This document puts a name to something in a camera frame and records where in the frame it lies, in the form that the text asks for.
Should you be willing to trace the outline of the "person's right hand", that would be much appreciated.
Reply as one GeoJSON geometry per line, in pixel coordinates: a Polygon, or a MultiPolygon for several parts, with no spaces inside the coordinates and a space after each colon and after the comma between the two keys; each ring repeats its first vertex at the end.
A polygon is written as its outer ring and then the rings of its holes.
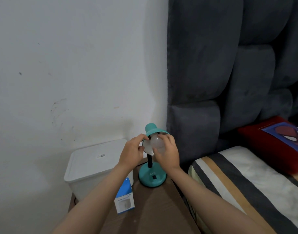
{"type": "MultiPolygon", "coordinates": [[[[164,141],[163,134],[158,134],[158,136],[164,141]]],[[[156,155],[155,157],[169,176],[171,176],[174,171],[180,170],[179,152],[176,145],[175,147],[165,147],[165,154],[163,156],[156,155]]]]}

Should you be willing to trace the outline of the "person's left hand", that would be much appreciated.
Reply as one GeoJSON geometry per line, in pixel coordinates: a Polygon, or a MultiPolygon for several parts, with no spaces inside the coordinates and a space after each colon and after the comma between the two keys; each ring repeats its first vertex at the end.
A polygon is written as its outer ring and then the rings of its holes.
{"type": "Polygon", "coordinates": [[[142,160],[138,157],[138,147],[143,140],[149,140],[145,134],[139,134],[125,143],[119,159],[119,166],[128,172],[132,171],[142,160]]]}

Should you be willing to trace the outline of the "white light bulb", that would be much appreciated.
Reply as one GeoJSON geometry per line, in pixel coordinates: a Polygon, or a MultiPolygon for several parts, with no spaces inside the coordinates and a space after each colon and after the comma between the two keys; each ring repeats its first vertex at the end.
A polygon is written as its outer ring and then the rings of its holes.
{"type": "Polygon", "coordinates": [[[164,141],[158,136],[159,133],[151,134],[150,145],[151,148],[165,148],[164,141]]]}

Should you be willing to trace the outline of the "teal desk lamp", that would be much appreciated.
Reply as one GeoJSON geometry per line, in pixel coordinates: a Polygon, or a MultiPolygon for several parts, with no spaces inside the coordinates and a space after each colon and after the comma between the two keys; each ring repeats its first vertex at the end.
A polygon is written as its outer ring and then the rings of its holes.
{"type": "Polygon", "coordinates": [[[166,178],[166,172],[161,168],[158,162],[152,160],[154,156],[153,149],[150,145],[151,134],[168,134],[166,130],[160,129],[154,123],[149,123],[145,126],[146,136],[149,140],[143,140],[142,146],[144,146],[144,152],[147,154],[147,163],[143,164],[139,170],[138,178],[142,185],[155,188],[162,185],[166,178]]]}

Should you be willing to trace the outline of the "person's right forearm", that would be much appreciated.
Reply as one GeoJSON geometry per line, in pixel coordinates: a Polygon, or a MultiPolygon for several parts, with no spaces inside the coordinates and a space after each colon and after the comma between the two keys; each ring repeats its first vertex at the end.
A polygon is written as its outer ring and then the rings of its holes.
{"type": "Polygon", "coordinates": [[[180,167],[164,169],[213,234],[268,234],[248,215],[198,184],[180,167]]]}

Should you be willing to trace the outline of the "person's left forearm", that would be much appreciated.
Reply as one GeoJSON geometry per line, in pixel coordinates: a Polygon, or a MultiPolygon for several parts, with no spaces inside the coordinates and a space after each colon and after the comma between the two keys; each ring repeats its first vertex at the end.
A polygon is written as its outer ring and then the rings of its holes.
{"type": "Polygon", "coordinates": [[[99,234],[123,181],[132,170],[133,167],[126,164],[117,164],[71,209],[52,234],[99,234]]]}

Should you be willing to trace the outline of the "white plastic storage box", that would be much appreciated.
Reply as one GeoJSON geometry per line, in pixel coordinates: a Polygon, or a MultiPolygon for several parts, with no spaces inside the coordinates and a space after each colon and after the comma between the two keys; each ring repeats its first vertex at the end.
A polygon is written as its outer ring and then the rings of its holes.
{"type": "Polygon", "coordinates": [[[78,201],[83,200],[119,162],[126,139],[75,150],[64,175],[78,201]]]}

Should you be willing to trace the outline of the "blue and white bulb box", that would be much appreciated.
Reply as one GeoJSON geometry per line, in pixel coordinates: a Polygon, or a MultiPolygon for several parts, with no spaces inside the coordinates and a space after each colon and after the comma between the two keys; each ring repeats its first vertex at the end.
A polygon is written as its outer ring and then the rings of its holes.
{"type": "Polygon", "coordinates": [[[121,214],[135,208],[134,197],[130,179],[127,177],[121,185],[114,200],[117,214],[121,214]]]}

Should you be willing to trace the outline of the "brown bedside table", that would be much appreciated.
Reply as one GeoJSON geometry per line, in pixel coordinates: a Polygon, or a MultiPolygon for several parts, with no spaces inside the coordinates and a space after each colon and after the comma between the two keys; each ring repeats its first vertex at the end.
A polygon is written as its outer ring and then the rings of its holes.
{"type": "Polygon", "coordinates": [[[156,188],[147,188],[139,182],[139,169],[146,162],[147,158],[143,158],[133,169],[135,208],[117,214],[112,205],[100,234],[201,234],[169,177],[156,188]]]}

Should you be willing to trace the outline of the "striped bed sheet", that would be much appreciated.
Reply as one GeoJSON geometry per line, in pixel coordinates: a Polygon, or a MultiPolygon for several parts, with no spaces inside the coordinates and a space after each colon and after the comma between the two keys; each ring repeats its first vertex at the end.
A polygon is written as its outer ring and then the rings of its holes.
{"type": "Polygon", "coordinates": [[[195,160],[188,174],[268,234],[298,234],[298,174],[276,170],[242,146],[195,160]]]}

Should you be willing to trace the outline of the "dark grey padded headboard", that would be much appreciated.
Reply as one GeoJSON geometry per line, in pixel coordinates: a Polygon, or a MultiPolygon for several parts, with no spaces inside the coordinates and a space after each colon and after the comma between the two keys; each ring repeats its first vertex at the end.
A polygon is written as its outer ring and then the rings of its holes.
{"type": "Polygon", "coordinates": [[[180,165],[242,126],[298,124],[298,0],[169,0],[167,131],[180,165]]]}

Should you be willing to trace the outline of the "red cartoon print pillow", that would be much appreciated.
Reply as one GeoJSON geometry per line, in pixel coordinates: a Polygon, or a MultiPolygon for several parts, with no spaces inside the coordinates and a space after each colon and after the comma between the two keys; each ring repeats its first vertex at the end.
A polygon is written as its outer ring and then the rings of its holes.
{"type": "Polygon", "coordinates": [[[250,148],[269,166],[290,175],[298,174],[298,127],[280,116],[237,129],[250,148]]]}

